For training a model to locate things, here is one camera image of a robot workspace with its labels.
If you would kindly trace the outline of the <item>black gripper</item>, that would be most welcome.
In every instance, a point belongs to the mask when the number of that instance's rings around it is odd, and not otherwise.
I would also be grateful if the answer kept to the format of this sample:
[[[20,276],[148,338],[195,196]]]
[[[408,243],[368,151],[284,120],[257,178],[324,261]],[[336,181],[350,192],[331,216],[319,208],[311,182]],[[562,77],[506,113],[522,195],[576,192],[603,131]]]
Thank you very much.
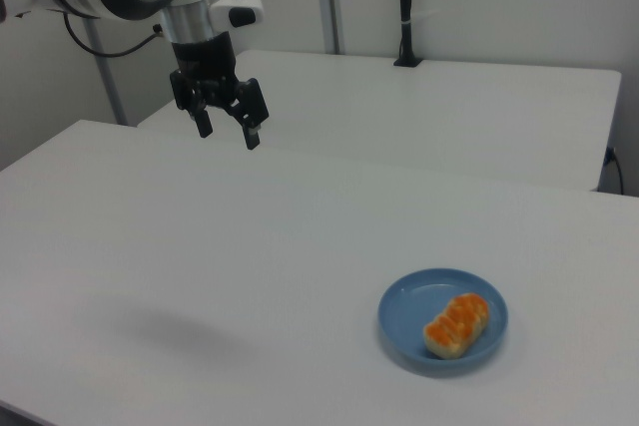
[[[200,43],[172,44],[178,69],[170,74],[176,106],[195,122],[199,136],[213,132],[206,100],[225,111],[241,126],[246,147],[260,144],[259,130],[270,113],[257,79],[238,84],[236,56],[228,32]]]

